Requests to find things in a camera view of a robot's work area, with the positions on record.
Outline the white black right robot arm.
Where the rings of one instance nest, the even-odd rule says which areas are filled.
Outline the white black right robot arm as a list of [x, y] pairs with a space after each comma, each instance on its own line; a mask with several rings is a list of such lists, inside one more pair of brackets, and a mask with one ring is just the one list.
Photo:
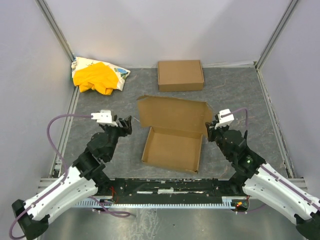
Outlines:
[[229, 179], [232, 186], [254, 197], [293, 224], [308, 240], [320, 238], [320, 200], [278, 173], [264, 158], [247, 145], [248, 134], [220, 125], [217, 120], [207, 122], [207, 139], [215, 142], [231, 163], [235, 174]]

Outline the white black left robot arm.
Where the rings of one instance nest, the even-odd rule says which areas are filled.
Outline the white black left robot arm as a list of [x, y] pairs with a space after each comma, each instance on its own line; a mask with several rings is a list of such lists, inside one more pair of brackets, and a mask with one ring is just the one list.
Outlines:
[[132, 116], [118, 118], [104, 110], [92, 113], [89, 118], [99, 124], [102, 132], [91, 137], [71, 166], [63, 165], [64, 174], [56, 181], [34, 197], [18, 199], [11, 205], [15, 215], [13, 224], [19, 224], [23, 238], [36, 239], [61, 213], [109, 185], [103, 169], [112, 160], [119, 138], [132, 134]]

